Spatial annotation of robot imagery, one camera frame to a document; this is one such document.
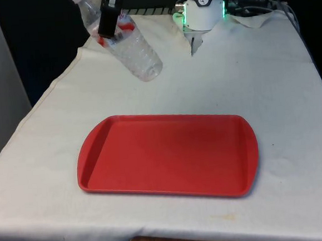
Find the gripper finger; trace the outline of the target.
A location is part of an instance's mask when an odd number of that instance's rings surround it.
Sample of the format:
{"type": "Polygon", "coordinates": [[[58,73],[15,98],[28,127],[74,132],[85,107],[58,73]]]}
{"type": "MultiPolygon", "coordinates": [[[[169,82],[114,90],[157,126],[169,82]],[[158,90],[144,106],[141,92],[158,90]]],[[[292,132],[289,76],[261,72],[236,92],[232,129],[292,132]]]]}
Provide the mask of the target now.
{"type": "Polygon", "coordinates": [[[102,5],[98,34],[104,38],[112,38],[116,32],[119,10],[115,7],[102,5]]]}

